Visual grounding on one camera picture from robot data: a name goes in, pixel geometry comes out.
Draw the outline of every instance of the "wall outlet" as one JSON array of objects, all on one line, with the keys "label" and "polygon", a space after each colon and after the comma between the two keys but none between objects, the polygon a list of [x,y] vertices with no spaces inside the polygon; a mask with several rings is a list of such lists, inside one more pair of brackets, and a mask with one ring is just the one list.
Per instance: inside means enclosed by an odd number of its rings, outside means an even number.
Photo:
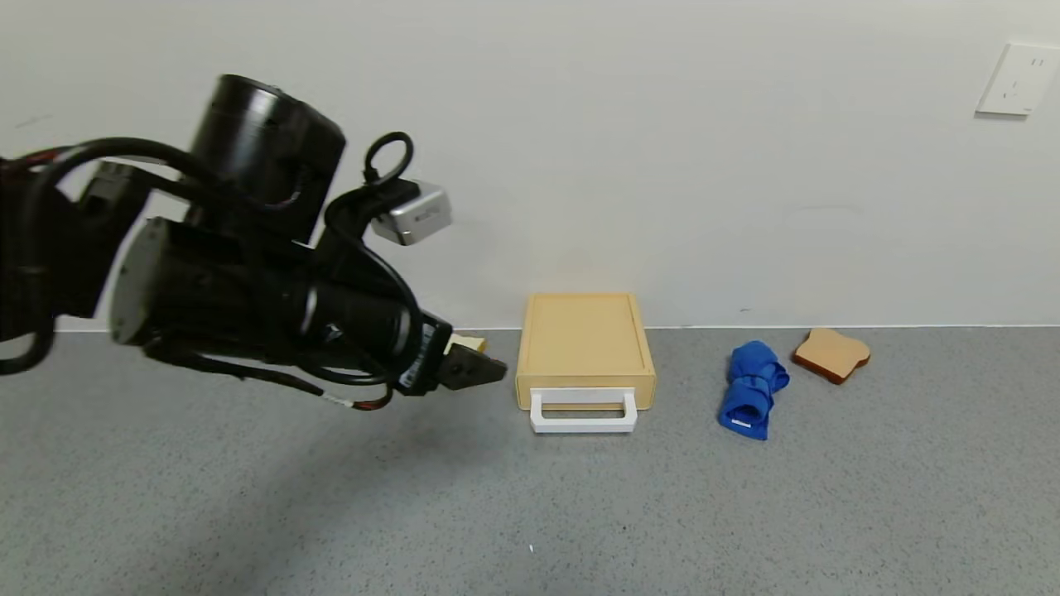
[{"label": "wall outlet", "polygon": [[1060,48],[1009,43],[975,111],[1027,116],[1045,95],[1060,66]]}]

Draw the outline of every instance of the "wooden box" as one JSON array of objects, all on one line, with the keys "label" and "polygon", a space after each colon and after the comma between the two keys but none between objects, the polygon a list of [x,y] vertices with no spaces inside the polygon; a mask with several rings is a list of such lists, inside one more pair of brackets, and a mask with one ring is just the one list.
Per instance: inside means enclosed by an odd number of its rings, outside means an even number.
[{"label": "wooden box", "polygon": [[[655,367],[632,294],[534,294],[527,304],[515,375],[519,407],[546,387],[633,387],[637,409],[655,400]],[[546,404],[545,409],[623,409],[621,403]]]}]

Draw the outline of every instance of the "blue cloth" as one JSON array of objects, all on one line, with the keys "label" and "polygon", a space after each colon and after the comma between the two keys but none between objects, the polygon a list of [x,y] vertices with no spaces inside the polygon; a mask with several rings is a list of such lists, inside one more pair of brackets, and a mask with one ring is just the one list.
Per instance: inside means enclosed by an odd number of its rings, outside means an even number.
[{"label": "blue cloth", "polygon": [[761,341],[748,341],[732,350],[729,388],[718,415],[722,426],[764,441],[768,435],[773,393],[788,386],[788,371],[777,355]]}]

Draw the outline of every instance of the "toast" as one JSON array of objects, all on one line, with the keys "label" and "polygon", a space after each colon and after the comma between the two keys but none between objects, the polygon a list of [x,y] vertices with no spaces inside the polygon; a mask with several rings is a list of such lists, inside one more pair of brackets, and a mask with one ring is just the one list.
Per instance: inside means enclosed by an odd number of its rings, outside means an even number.
[{"label": "toast", "polygon": [[812,329],[795,349],[792,362],[840,385],[853,371],[868,364],[869,349],[863,341],[831,329]]}]

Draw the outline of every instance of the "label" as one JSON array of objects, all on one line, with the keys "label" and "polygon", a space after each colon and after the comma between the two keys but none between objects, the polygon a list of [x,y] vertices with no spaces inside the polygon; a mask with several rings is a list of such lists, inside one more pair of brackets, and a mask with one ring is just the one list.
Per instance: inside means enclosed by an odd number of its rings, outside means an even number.
[{"label": "label", "polygon": [[398,379],[402,387],[412,388],[412,384],[420,376],[420,368],[423,366],[423,361],[427,360],[427,351],[430,349],[430,338],[434,336],[435,328],[428,323],[423,323],[423,340],[420,341],[420,354],[416,356],[412,366],[408,367],[408,370]]}]

